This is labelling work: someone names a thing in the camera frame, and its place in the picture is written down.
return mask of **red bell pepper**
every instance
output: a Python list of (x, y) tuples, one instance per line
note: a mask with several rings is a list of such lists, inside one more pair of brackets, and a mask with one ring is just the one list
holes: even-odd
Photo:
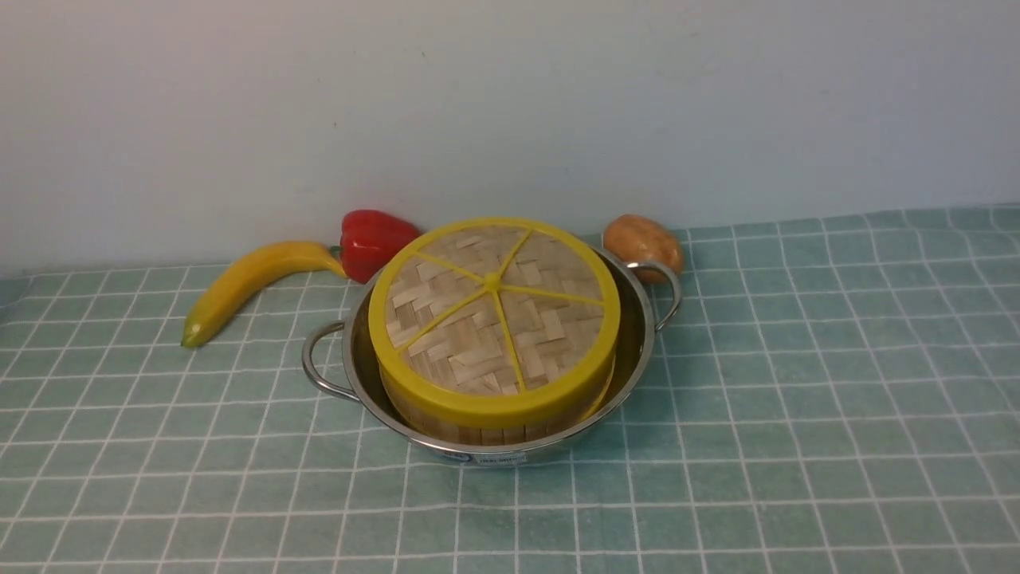
[(347, 276), (358, 282), (368, 279), (421, 234), (412, 223), (377, 209), (357, 209), (341, 222), (340, 262)]

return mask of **bamboo steamer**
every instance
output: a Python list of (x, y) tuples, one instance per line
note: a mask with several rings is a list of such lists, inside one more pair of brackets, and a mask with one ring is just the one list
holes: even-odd
[(595, 251), (520, 218), (422, 234), (380, 271), (368, 308), (395, 409), (423, 434), (474, 446), (549, 436), (598, 410), (619, 326)]

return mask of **banana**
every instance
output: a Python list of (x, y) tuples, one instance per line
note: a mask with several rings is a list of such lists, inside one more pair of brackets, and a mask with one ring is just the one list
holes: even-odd
[(252, 296), (295, 272), (329, 269), (347, 276), (329, 248), (313, 241), (282, 241), (259, 247), (226, 267), (185, 320), (181, 347), (204, 346)]

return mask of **white wall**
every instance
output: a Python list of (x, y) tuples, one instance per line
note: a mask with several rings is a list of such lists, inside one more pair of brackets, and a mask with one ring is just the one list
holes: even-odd
[(0, 270), (335, 241), (359, 206), (594, 231), (1015, 200), (1018, 22), (1017, 0), (0, 2)]

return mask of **metal handle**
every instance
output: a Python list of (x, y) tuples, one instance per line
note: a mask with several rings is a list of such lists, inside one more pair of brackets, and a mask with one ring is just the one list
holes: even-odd
[(319, 340), (330, 333), (343, 330), (344, 320), (340, 320), (327, 323), (313, 331), (311, 335), (308, 335), (308, 338), (305, 340), (304, 347), (301, 349), (301, 367), (304, 368), (305, 375), (308, 375), (308, 380), (310, 380), (312, 384), (318, 387), (318, 389), (322, 393), (339, 397), (340, 399), (346, 399), (353, 403), (361, 403), (361, 400), (358, 399), (358, 396), (355, 395), (353, 390), (337, 386), (335, 383), (330, 383), (325, 380), (325, 378), (319, 374), (318, 369), (315, 368), (315, 363), (312, 362), (312, 351), (315, 350), (315, 344), (319, 343)]
[(662, 331), (662, 328), (669, 324), (670, 320), (673, 319), (673, 316), (676, 315), (677, 310), (680, 309), (680, 304), (683, 303), (683, 291), (680, 289), (680, 277), (673, 269), (669, 268), (669, 266), (653, 259), (629, 262), (627, 263), (627, 268), (631, 270), (641, 268), (655, 270), (662, 273), (662, 275), (669, 280), (669, 290), (673, 295), (673, 303), (669, 306), (669, 311), (666, 312), (665, 317), (663, 317), (662, 320), (660, 320), (655, 326), (656, 333)]

